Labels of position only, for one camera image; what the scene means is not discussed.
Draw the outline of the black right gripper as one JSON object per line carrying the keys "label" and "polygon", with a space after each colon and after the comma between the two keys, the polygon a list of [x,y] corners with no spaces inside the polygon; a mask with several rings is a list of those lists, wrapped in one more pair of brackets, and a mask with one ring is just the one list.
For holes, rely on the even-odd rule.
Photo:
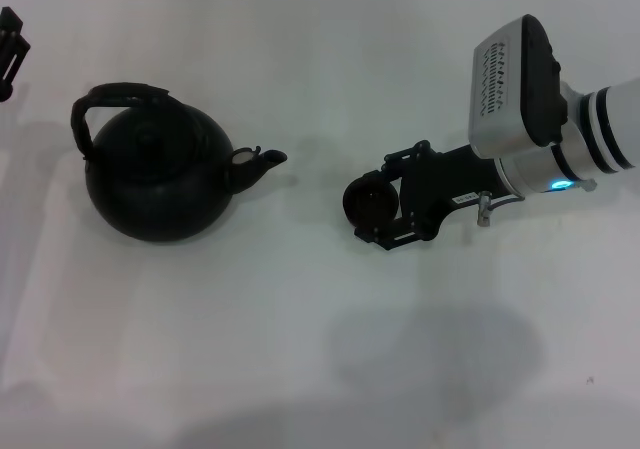
{"label": "black right gripper", "polygon": [[386,226],[356,227],[354,235],[385,250],[434,239],[452,212],[476,204],[483,193],[492,199],[511,194],[493,160],[476,156],[468,145],[436,152],[427,140],[385,155],[379,169],[358,178],[373,180],[401,180],[401,217]]}

